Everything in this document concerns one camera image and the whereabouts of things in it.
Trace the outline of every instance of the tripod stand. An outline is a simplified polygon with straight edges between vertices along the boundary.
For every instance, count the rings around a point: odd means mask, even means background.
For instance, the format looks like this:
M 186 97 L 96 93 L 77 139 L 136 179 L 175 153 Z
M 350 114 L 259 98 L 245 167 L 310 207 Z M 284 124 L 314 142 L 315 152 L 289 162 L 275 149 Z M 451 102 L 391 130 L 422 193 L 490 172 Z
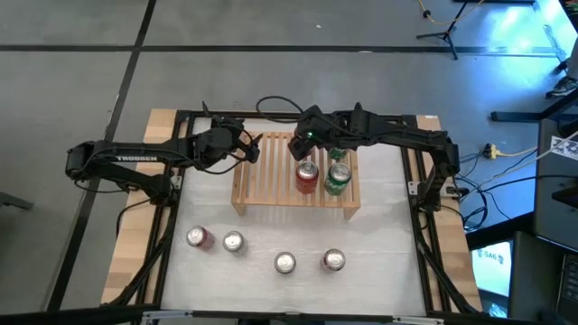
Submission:
M 460 15 L 463 12 L 463 9 L 465 9 L 467 4 L 468 4 L 467 2 L 463 3 L 463 5 L 460 8 L 460 11 L 458 12 L 458 14 L 455 15 L 455 18 L 453 19 L 453 22 L 450 25 L 450 27 L 447 29 L 447 31 L 417 35 L 417 36 L 415 36 L 415 38 L 419 40 L 419 39 L 423 39 L 423 38 L 427 38 L 427 37 L 436 37 L 436 38 L 439 38 L 440 40 L 442 40 L 444 42 L 447 42 L 448 44 L 450 44 L 450 49 L 452 50 L 453 59 L 458 60 L 458 53 L 455 51 L 455 47 L 453 46 L 453 42 L 452 42 L 452 32 L 455 30 L 455 28 L 453 26 L 456 24 L 457 20 L 460 18 Z M 427 16 L 429 16 L 430 14 L 432 14 L 432 13 L 429 10 L 424 11 L 424 18 L 427 18 Z

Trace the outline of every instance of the wooden table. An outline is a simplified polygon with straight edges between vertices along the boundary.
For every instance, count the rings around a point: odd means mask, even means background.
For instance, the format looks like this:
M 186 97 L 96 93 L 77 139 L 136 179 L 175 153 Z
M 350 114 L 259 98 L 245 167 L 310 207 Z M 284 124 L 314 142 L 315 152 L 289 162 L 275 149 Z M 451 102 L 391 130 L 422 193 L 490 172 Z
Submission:
M 175 115 L 176 110 L 153 109 L 146 131 L 144 132 L 144 142 L 158 144 L 168 140 L 172 134 Z M 441 129 L 437 116 L 417 116 L 417 124 L 420 128 L 426 130 Z M 415 155 L 411 150 L 409 160 L 414 179 L 419 179 Z M 429 154 L 424 154 L 424 165 L 427 171 L 431 169 L 432 164 Z M 163 168 L 163 164 L 155 162 L 143 162 L 136 166 L 139 172 L 151 175 L 163 173 Z M 126 205 L 128 206 L 144 199 L 146 199 L 146 196 L 141 191 L 131 192 Z M 442 199 L 442 204 L 455 209 L 459 208 L 455 200 L 448 198 Z M 101 299 L 102 302 L 110 302 L 115 299 L 142 265 L 151 232 L 153 215 L 154 206 L 149 204 L 130 209 L 125 213 L 115 252 L 112 255 L 112 261 L 108 270 L 108 278 Z M 481 310 L 478 288 L 471 268 L 470 251 L 466 243 L 460 216 L 454 211 L 443 209 L 442 211 L 436 212 L 434 217 L 442 253 L 443 268 L 468 302 L 476 309 Z M 161 235 L 164 228 L 161 227 L 159 231 Z M 426 240 L 429 240 L 426 231 L 424 235 Z M 145 302 L 151 302 L 153 299 L 155 280 L 158 275 L 157 268 L 158 263 L 149 277 L 149 284 L 144 298 Z M 438 284 L 429 266 L 428 275 L 432 291 L 433 307 L 435 310 L 440 311 L 442 305 Z M 454 311 L 457 311 L 455 306 L 452 306 L 452 308 Z

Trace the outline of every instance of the green soda can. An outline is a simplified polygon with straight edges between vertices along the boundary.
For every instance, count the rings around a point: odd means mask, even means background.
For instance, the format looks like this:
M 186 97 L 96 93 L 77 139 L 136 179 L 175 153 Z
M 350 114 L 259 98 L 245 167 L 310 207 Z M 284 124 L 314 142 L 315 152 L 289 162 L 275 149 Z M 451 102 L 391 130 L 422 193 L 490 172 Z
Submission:
M 345 155 L 347 154 L 347 151 L 345 149 L 340 149 L 340 148 L 331 148 L 329 150 L 329 156 L 332 159 L 335 160 L 339 160 L 339 159 L 343 159 L 345 158 Z
M 340 195 L 350 182 L 351 171 L 345 163 L 335 163 L 327 172 L 325 190 L 329 195 Z

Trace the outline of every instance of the white tabletop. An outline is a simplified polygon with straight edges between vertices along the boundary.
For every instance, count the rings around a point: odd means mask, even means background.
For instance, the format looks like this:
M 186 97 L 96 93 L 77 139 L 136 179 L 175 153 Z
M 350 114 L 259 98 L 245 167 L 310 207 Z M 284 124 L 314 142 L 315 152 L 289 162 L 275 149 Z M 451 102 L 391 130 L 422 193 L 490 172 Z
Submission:
M 209 128 L 208 118 L 193 131 Z M 262 119 L 248 119 L 249 131 L 293 131 Z M 165 310 L 256 311 L 424 316 L 415 243 L 401 152 L 378 144 L 358 149 L 361 208 L 348 222 L 341 209 L 247 206 L 240 217 L 230 204 L 233 172 L 215 176 L 185 173 L 172 252 L 163 291 Z M 221 171 L 227 159 L 211 170 Z M 216 238 L 210 251 L 189 246 L 193 226 Z M 227 252 L 220 240 L 230 230 L 248 242 L 243 256 Z M 346 256 L 332 274 L 320 267 L 330 248 Z M 279 274 L 275 256 L 291 252 L 293 273 Z

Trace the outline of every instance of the yellow cable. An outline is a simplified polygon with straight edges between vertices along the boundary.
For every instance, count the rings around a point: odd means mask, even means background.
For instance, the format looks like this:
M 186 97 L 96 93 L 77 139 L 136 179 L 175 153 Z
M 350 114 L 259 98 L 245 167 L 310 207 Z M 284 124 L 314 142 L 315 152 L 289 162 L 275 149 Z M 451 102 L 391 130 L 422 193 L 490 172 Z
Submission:
M 479 5 L 483 4 L 484 1 L 486 1 L 486 0 L 480 0 L 476 5 L 473 6 L 472 9 L 470 9 L 469 12 L 467 12 L 466 14 L 463 14 L 463 15 L 461 15 L 460 17 L 458 17 L 457 19 L 451 20 L 451 21 L 449 21 L 449 22 L 443 22 L 443 23 L 436 22 L 436 21 L 432 18 L 432 16 L 431 16 L 430 14 L 427 15 L 427 19 L 429 19 L 430 22 L 432 22 L 432 23 L 434 23 L 434 24 L 438 24 L 438 25 L 446 25 L 446 24 L 455 23 L 455 22 L 460 21 L 462 18 L 466 17 L 468 14 L 471 14 L 471 12 L 474 11 L 474 9 L 476 9 Z M 422 7 L 422 13 L 424 13 L 424 12 L 427 10 L 427 9 L 425 9 L 424 2 L 423 2 L 422 0 L 417 0 L 417 2 L 418 2 L 419 5 Z
M 526 150 L 524 150 L 524 151 L 522 151 L 522 152 L 519 152 L 519 153 L 503 153 L 503 152 L 501 152 L 500 150 L 497 150 L 497 151 L 496 151 L 496 155 L 502 156 L 502 157 L 516 157 L 516 156 L 519 156 L 519 155 L 524 154 L 524 153 L 532 152 L 532 151 L 534 151 L 535 149 L 536 149 L 536 147 L 530 148 L 530 149 L 526 149 Z

